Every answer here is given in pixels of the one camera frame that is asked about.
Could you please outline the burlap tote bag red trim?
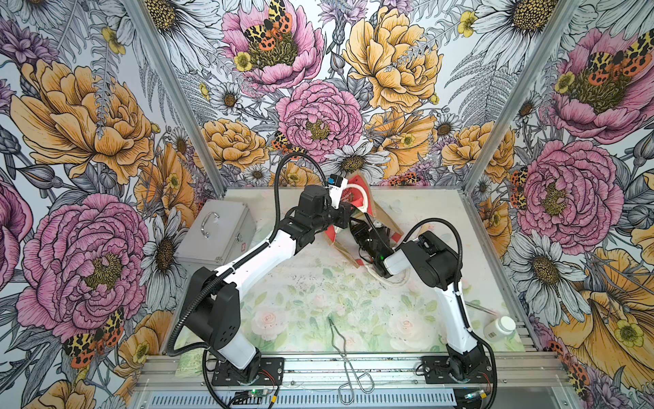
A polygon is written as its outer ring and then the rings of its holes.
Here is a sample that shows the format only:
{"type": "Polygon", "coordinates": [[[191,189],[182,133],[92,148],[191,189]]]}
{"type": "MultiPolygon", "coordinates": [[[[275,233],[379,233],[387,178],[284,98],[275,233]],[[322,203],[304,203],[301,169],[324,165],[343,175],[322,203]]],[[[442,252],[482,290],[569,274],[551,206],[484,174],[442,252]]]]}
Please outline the burlap tote bag red trim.
{"type": "Polygon", "coordinates": [[[342,190],[342,205],[352,206],[344,228],[330,227],[325,236],[331,247],[338,250],[356,268],[363,268],[384,286],[407,284],[410,272],[391,274],[384,261],[393,254],[404,232],[374,201],[371,187],[363,173],[356,171],[347,177],[342,190]]]}

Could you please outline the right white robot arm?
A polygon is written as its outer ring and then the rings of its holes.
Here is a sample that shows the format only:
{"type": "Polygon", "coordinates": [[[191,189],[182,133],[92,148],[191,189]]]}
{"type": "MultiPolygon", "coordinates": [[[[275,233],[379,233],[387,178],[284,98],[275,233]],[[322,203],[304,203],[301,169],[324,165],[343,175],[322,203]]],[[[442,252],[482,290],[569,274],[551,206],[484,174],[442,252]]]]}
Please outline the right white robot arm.
{"type": "Polygon", "coordinates": [[[439,217],[430,217],[414,225],[410,232],[391,246],[390,238],[370,221],[351,219],[350,232],[361,252],[365,252],[364,266],[372,277],[384,284],[395,284],[393,277],[412,274],[422,284],[435,291],[439,306],[445,313],[446,367],[456,383],[466,383],[480,369],[494,368],[492,348],[474,333],[461,292],[463,277],[463,241],[454,225],[439,217]],[[456,249],[426,230],[412,238],[419,228],[437,223],[454,235],[456,249]]]}

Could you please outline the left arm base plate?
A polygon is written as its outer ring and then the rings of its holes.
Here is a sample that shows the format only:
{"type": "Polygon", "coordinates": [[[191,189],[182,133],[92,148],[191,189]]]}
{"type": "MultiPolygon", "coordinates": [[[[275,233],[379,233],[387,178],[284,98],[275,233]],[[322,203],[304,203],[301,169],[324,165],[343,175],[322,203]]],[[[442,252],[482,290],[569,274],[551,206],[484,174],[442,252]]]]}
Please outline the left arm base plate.
{"type": "Polygon", "coordinates": [[[215,387],[280,386],[284,377],[284,358],[255,358],[247,368],[240,370],[226,361],[219,363],[213,372],[211,385],[215,387]]]}

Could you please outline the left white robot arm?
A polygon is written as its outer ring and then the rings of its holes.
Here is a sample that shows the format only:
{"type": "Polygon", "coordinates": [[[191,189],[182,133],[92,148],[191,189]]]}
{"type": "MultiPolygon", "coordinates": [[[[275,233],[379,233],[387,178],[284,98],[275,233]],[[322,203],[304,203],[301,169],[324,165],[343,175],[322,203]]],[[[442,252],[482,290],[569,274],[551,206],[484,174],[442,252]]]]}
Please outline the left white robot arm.
{"type": "Polygon", "coordinates": [[[262,353],[240,331],[240,298],[321,233],[347,228],[354,211],[342,200],[347,184],[347,179],[331,175],[325,184],[309,185],[285,215],[279,189],[274,189],[276,220],[272,233],[236,260],[214,270],[199,269],[192,275],[175,330],[187,328],[199,342],[184,347],[184,352],[202,349],[226,361],[231,378],[237,382],[255,380],[262,353]]]}

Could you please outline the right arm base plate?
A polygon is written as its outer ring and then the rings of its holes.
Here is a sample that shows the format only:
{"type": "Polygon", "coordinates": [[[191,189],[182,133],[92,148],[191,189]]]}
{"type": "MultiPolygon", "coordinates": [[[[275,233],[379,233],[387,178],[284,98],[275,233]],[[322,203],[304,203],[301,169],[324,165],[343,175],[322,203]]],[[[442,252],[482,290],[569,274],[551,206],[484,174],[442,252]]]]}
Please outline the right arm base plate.
{"type": "Polygon", "coordinates": [[[491,384],[495,380],[492,364],[484,358],[473,369],[445,355],[426,355],[414,371],[427,384],[491,384]]]}

